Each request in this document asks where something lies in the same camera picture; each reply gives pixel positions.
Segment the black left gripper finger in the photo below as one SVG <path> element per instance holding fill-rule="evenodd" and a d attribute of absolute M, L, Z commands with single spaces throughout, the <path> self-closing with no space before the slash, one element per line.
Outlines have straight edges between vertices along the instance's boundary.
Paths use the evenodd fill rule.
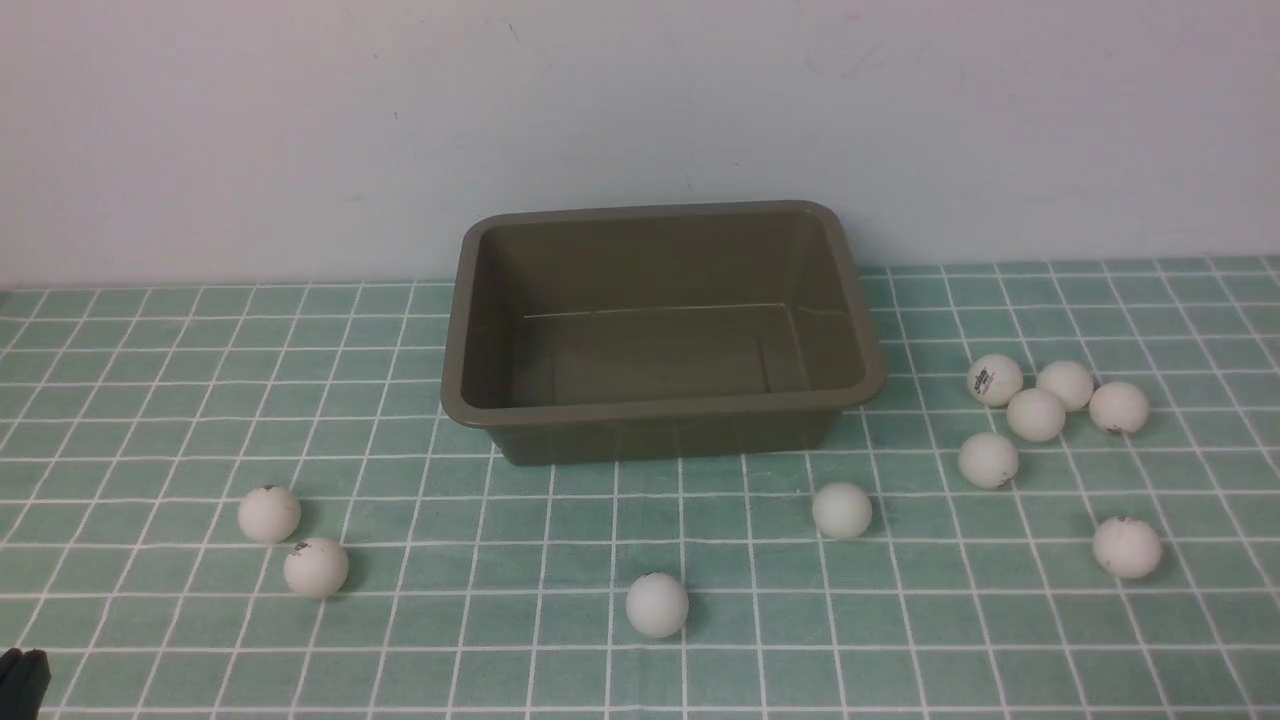
<path fill-rule="evenodd" d="M 45 651 L 9 648 L 1 656 L 1 719 L 37 719 L 50 680 Z"/>

